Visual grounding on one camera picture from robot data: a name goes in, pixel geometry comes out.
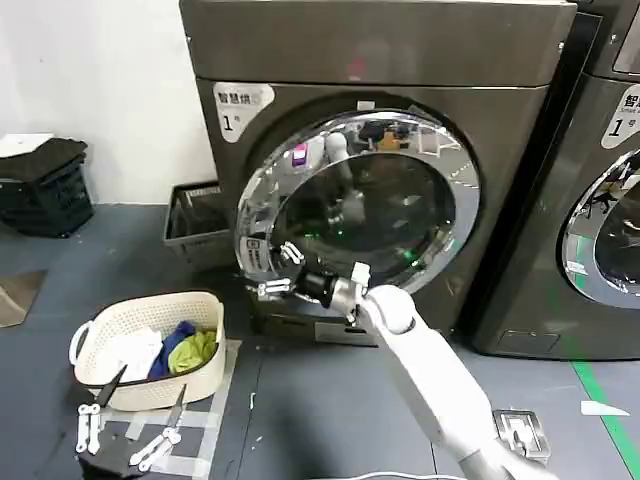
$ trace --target robotic arm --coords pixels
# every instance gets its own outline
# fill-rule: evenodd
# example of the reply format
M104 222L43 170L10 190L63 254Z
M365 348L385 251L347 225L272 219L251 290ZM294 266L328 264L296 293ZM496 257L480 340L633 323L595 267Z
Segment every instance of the robotic arm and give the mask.
M302 260L292 244L282 254ZM369 267L356 264L351 279L303 269L291 285L376 337L418 424L455 458L468 480L557 480L499 440L485 392L447 341L423 321L411 295L393 285L367 291L368 280ZM275 290L261 288L265 295L283 292L282 282Z

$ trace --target cable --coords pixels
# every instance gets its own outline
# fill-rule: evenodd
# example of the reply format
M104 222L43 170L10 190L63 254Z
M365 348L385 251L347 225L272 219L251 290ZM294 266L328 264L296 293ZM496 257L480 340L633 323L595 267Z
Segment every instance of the cable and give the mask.
M400 472L371 472L365 473L358 477L345 477L345 478L315 478L312 480L367 480L375 477L396 477L407 478L409 480L466 480L466 478L456 477L455 475L413 475L411 473Z

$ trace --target white plastic basket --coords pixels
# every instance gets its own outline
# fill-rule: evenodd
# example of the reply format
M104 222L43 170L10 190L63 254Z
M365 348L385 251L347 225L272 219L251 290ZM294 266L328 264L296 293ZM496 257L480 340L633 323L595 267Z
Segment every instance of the white plastic basket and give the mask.
M76 331L69 346L69 362L75 366L78 382L97 395L102 385L96 384L92 376L96 370L97 353L109 338L132 333L142 327L159 331L165 338L183 320L198 330L215 328L218 348L207 363L184 374L122 383L111 397L109 406L126 411L170 407L175 404L184 384L187 384L185 401L194 402L215 393L222 381L226 357L223 318L222 303L207 292L173 293L117 303ZM78 344L85 331L87 336L78 353Z

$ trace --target washing machine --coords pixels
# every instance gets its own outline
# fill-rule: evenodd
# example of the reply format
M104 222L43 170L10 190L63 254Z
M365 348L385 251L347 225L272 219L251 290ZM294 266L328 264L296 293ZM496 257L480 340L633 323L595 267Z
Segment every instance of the washing machine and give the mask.
M354 262L369 264L370 285L402 286L448 333L575 9L556 0L182 0L249 284L282 275L274 252L290 241L311 270L348 277ZM294 324L334 317L303 296L256 306Z
M519 216L521 228L494 237L494 255L483 261L479 281L492 286L465 307L469 317L478 313L472 343L482 352L640 358L639 5L579 8L576 21L599 25L582 39L590 45L584 70L539 188L519 200L529 211L506 219L514 225Z

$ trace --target chinese text sticker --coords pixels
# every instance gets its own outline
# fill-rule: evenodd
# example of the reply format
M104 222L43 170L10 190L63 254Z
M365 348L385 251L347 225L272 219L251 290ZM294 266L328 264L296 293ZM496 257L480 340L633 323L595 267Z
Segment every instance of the chinese text sticker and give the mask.
M615 148L640 131L640 85L633 85L624 92L600 144Z
M275 98L266 83L218 82L213 86L220 133L229 143L236 143L247 125Z

